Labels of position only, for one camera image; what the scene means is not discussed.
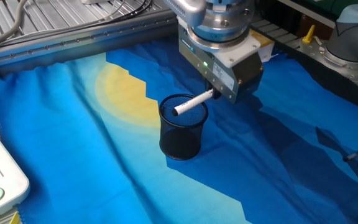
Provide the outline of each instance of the metal grate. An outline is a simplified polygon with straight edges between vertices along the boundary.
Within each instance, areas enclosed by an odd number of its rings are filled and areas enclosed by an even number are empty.
[[[141,7],[142,3],[141,0],[126,0],[112,18],[131,13]],[[18,4],[17,0],[0,1],[0,35],[12,27]],[[115,8],[120,4],[122,0],[117,0]],[[14,37],[97,21],[108,16],[113,11],[113,5],[114,1],[84,5],[80,0],[28,0],[20,31]],[[147,11],[158,11],[161,8],[153,2]]]

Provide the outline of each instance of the light blue fabric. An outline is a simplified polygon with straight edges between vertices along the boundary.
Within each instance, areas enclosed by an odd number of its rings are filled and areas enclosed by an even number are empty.
[[[0,133],[31,183],[23,223],[358,223],[358,107],[284,55],[236,105],[207,102],[200,153],[166,158],[158,128],[106,110],[108,63],[159,103],[204,81],[177,38],[0,78]]]

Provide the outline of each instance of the black mesh pen holder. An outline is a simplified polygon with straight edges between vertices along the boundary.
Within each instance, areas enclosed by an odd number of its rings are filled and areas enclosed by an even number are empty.
[[[161,119],[160,148],[168,157],[187,160],[195,157],[201,148],[204,122],[208,118],[205,103],[195,106],[181,115],[174,116],[172,110],[194,98],[176,94],[165,98],[158,108]]]

